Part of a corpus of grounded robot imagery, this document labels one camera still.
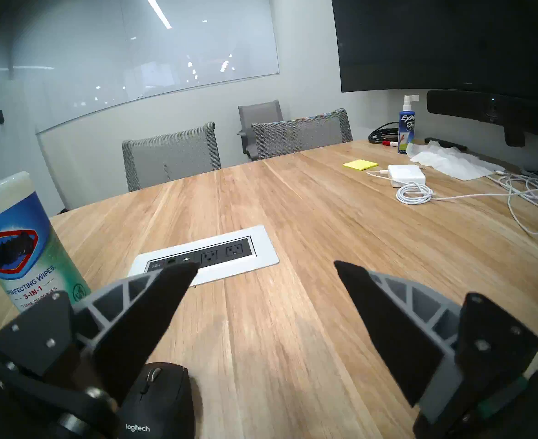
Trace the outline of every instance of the screw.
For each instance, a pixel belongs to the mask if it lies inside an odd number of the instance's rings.
[[[481,352],[490,351],[490,344],[485,340],[476,340],[475,346]]]

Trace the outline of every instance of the electrical outlet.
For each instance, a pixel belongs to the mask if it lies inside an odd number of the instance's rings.
[[[201,258],[202,266],[201,267],[204,268],[206,266],[211,266],[214,263],[216,263],[217,259],[218,259],[218,251],[216,250],[209,250],[207,252],[202,252],[202,258]]]
[[[226,242],[191,252],[180,253],[149,263],[148,270],[163,269],[166,266],[182,264],[187,262],[198,262],[201,268],[214,266],[234,259],[239,259],[252,254],[247,238],[239,241]]]
[[[226,247],[226,256],[240,255],[243,253],[243,244],[230,245]]]

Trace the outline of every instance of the white power adapter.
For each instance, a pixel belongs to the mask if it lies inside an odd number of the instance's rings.
[[[393,187],[403,187],[410,182],[425,186],[425,175],[417,165],[389,165],[387,175]]]

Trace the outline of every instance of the mesh chair back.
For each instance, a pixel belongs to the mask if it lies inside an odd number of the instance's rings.
[[[242,131],[249,139],[254,141],[255,134],[251,130],[251,125],[255,122],[277,122],[283,120],[279,100],[266,102],[264,104],[248,105],[239,107],[240,124]]]
[[[129,192],[221,168],[214,123],[123,142]]]
[[[253,130],[261,159],[352,141],[344,108],[311,118],[254,123]]]

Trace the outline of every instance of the coiled white cable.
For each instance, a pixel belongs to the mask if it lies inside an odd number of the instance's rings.
[[[387,174],[387,172],[388,172],[387,170],[373,171],[373,172],[367,171],[367,174],[373,177],[379,177],[381,179],[386,179],[390,181],[391,179],[388,177],[377,176],[376,174],[373,174],[373,173]],[[502,175],[498,179],[495,179],[492,176],[486,176],[486,177],[491,179],[494,183],[500,185],[502,188],[505,188],[506,190],[508,190],[508,193],[474,193],[472,195],[459,195],[456,197],[437,198],[435,196],[436,192],[434,192],[428,186],[424,184],[417,184],[414,182],[410,182],[410,183],[402,183],[405,185],[401,186],[397,190],[395,197],[398,199],[400,203],[409,204],[411,206],[416,205],[416,204],[427,203],[428,201],[431,201],[431,200],[446,201],[446,200],[456,200],[458,198],[471,198],[471,197],[507,197],[507,205],[509,206],[509,212],[511,212],[511,216],[513,217],[515,222],[526,233],[531,234],[531,235],[538,235],[538,231],[530,231],[524,225],[521,224],[521,222],[515,215],[515,212],[513,212],[513,207],[511,206],[511,197],[520,196],[525,201],[528,201],[529,203],[538,207],[538,180],[535,178],[530,178],[528,176],[522,176],[520,174],[504,174],[503,172],[500,172],[500,171],[498,171],[497,173]],[[516,189],[515,187],[513,187],[513,182],[525,183],[526,190]]]

